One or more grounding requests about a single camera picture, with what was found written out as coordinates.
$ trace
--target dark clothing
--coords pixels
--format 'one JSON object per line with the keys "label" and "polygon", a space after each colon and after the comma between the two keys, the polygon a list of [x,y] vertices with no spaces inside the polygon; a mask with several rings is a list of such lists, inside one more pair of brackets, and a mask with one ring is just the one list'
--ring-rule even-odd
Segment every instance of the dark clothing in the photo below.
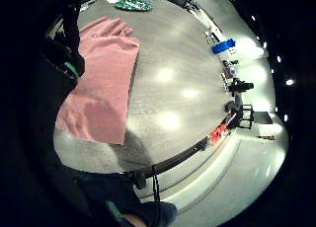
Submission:
{"label": "dark clothing", "polygon": [[[78,184],[85,192],[94,218],[102,221],[105,201],[113,202],[121,213],[131,213],[144,220],[148,227],[155,226],[157,203],[149,201],[141,203],[136,196],[132,182],[125,174],[83,174]],[[177,215],[174,204],[160,202],[159,227],[170,225]]]}

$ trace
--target pink cloth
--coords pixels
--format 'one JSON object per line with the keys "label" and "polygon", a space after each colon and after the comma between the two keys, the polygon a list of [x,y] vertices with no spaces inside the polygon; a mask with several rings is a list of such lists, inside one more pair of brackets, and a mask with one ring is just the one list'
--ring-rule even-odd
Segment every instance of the pink cloth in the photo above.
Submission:
{"label": "pink cloth", "polygon": [[86,72],[62,105],[56,126],[92,141],[123,144],[128,90],[139,40],[120,19],[101,18],[80,31]]}

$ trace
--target person's arm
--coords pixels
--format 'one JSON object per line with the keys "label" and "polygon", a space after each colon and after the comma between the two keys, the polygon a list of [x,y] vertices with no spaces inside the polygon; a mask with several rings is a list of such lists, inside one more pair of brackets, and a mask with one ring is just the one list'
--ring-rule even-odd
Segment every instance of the person's arm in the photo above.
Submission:
{"label": "person's arm", "polygon": [[124,219],[128,220],[135,227],[147,227],[145,222],[134,214],[123,214]]}

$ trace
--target red object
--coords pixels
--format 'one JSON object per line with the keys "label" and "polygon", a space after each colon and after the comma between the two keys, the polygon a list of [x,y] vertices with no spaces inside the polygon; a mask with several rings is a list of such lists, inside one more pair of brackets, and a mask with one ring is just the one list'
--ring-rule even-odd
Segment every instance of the red object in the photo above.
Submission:
{"label": "red object", "polygon": [[213,145],[215,145],[217,141],[221,138],[222,133],[226,130],[226,128],[226,124],[220,124],[212,132],[208,134],[207,137],[211,139]]}

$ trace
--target cable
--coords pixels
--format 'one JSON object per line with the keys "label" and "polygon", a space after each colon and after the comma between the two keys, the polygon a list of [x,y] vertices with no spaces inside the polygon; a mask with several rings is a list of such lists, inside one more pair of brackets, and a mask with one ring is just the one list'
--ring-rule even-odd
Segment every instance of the cable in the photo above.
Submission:
{"label": "cable", "polygon": [[153,194],[154,194],[155,202],[157,204],[156,226],[158,227],[159,222],[160,222],[160,216],[161,216],[161,208],[160,208],[159,183],[158,183],[157,170],[156,170],[155,165],[151,167],[151,172],[152,172]]}

